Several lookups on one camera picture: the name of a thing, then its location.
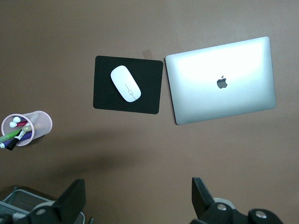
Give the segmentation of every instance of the pink pen holder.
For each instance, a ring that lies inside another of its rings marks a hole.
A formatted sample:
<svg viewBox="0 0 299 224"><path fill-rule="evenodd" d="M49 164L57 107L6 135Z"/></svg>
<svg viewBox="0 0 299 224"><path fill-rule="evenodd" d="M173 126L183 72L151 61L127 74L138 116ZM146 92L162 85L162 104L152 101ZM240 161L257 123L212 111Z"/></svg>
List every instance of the pink pen holder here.
<svg viewBox="0 0 299 224"><path fill-rule="evenodd" d="M31 122L30 118L32 116L36 116L35 114L38 115L38 118L35 120L34 123ZM43 112L43 111L34 111L31 113L26 113L26 114L18 114L18 113L14 113L11 114L9 116L7 116L1 125L1 131L3 135L9 134L13 131L19 130L22 127L10 127L10 122L13 121L13 119L15 117L19 117L27 122L29 122L31 129L32 129L32 134L31 134L31 138L24 140L24 141L20 141L17 146L25 146L27 144L29 144L33 139L37 139L39 137L42 137L46 134L48 134L51 129L52 129L52 119L51 117Z"/></svg>

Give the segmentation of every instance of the computer mouse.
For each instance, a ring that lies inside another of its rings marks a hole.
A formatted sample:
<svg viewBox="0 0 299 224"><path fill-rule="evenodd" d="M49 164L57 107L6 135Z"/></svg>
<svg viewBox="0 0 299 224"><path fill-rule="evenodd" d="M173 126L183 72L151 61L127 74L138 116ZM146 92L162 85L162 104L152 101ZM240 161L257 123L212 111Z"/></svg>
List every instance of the computer mouse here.
<svg viewBox="0 0 299 224"><path fill-rule="evenodd" d="M125 66L121 65L113 69L111 79L118 92L127 102L134 102L141 96L139 86Z"/></svg>

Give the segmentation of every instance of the black bracket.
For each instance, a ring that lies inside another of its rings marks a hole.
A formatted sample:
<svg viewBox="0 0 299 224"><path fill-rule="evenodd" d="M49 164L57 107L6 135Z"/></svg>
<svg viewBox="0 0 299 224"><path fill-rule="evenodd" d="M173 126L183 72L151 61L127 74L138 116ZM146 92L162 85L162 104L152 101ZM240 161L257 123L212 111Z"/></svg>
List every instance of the black bracket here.
<svg viewBox="0 0 299 224"><path fill-rule="evenodd" d="M283 224L268 210L252 209L246 216L226 203L216 203L201 178L192 178L192 203L198 219L191 224Z"/></svg>

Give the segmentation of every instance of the black mouse pad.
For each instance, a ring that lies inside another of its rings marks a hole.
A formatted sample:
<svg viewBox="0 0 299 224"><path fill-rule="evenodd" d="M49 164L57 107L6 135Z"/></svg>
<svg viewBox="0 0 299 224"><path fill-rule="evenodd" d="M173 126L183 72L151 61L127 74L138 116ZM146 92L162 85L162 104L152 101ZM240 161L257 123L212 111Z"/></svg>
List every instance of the black mouse pad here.
<svg viewBox="0 0 299 224"><path fill-rule="evenodd" d="M115 87L111 72L125 66L139 86L141 96L127 102ZM157 114L159 112L163 62L123 57L95 58L93 107L96 109Z"/></svg>

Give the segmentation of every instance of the purple marker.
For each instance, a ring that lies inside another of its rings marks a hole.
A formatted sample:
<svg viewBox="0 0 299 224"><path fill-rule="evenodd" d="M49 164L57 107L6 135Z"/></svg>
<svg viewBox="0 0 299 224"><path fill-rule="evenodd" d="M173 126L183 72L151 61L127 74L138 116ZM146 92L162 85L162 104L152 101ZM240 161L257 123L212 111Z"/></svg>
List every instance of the purple marker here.
<svg viewBox="0 0 299 224"><path fill-rule="evenodd" d="M31 138L31 135L32 135L32 132L27 132L27 133L21 138L20 141L24 141L24 140L30 139L30 138ZM11 140L12 140L12 139L0 143L0 148L6 148L6 147L9 145L9 143L11 142Z"/></svg>

